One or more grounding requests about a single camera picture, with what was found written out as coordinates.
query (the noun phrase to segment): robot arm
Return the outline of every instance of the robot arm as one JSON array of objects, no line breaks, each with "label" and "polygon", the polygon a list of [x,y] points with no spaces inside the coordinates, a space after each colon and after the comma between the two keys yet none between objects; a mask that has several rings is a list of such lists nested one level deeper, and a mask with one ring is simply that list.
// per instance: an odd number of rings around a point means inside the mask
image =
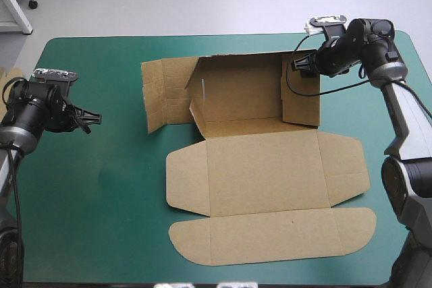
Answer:
[{"label": "robot arm", "polygon": [[[36,148],[42,133],[71,132],[81,128],[90,133],[91,124],[101,123],[99,114],[74,106],[68,99],[70,86],[78,79],[74,72],[37,69],[34,80],[10,80],[7,113],[0,124],[0,287],[22,285],[24,253],[20,238],[20,213],[15,220],[6,205],[16,171],[25,155]],[[14,188],[16,202],[18,192]]]},{"label": "robot arm", "polygon": [[314,53],[295,60],[302,76],[345,74],[362,64],[369,82],[383,93],[395,131],[385,150],[381,177],[391,206],[410,230],[392,268],[388,287],[432,287],[432,125],[416,94],[406,85],[408,70],[394,44],[389,20],[352,20],[344,16],[313,18],[309,34],[324,32],[325,42]]}]

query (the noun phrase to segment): cardboard box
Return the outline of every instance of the cardboard box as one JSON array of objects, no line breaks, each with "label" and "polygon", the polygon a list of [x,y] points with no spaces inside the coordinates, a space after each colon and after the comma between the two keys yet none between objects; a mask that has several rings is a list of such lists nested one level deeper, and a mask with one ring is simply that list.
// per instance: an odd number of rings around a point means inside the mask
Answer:
[{"label": "cardboard box", "polygon": [[[369,189],[362,146],[315,130],[319,97],[288,89],[291,60],[260,53],[142,64],[148,131],[195,122],[206,138],[167,157],[168,204],[210,216],[170,227],[188,260],[339,256],[375,232],[368,208],[331,208]],[[289,76],[297,91],[319,92],[319,78]]]},{"label": "cardboard box", "polygon": [[[297,96],[286,86],[291,56],[259,53],[144,62],[148,132],[193,122],[205,138],[317,127],[319,97]],[[319,78],[290,76],[298,91],[319,91]]]}]

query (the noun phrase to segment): green table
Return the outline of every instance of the green table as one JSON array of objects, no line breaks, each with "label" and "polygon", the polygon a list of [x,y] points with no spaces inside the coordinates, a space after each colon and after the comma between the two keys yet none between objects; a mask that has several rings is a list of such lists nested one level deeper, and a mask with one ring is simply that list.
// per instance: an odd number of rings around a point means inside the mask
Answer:
[{"label": "green table", "polygon": [[[73,102],[103,114],[91,135],[46,132],[22,163],[19,182],[26,242],[25,280],[195,282],[241,280],[289,284],[375,284],[387,280],[406,230],[381,185],[383,150],[393,131],[379,90],[369,85],[324,96],[320,129],[361,139],[371,189],[340,206],[367,206],[377,231],[361,251],[343,257],[208,267],[182,258],[168,237],[176,221],[200,216],[165,202],[167,153],[202,140],[194,125],[146,133],[140,63],[163,57],[286,51],[303,34],[56,38],[37,66],[80,74]],[[314,37],[304,47],[318,47]],[[426,105],[431,85],[407,34],[396,43],[409,84]],[[322,89],[357,82],[322,77]]]}]

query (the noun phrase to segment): chair wheel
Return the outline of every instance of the chair wheel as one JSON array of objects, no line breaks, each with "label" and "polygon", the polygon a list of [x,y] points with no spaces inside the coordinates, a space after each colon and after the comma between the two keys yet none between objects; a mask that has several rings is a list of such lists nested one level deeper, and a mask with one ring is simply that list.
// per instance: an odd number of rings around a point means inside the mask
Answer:
[{"label": "chair wheel", "polygon": [[38,2],[34,0],[30,0],[28,2],[28,6],[30,7],[30,9],[36,9],[38,7]]}]

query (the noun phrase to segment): gray floor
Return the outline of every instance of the gray floor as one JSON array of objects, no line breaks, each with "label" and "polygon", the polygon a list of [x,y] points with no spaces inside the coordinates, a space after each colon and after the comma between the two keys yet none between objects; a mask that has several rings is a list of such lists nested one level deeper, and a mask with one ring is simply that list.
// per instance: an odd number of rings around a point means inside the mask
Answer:
[{"label": "gray floor", "polygon": [[6,52],[1,50],[0,57],[9,57],[9,62],[15,61],[27,75],[47,41],[55,37],[302,32],[305,19],[330,13],[342,13],[348,19],[367,17],[393,20],[398,30],[411,35],[425,67],[432,72],[431,36],[427,28],[427,21],[432,16],[431,0],[38,2],[39,8],[29,10],[26,2],[20,1],[34,27],[33,34],[25,37],[23,45],[21,36],[11,42],[12,36],[0,34],[0,49],[11,48]]}]

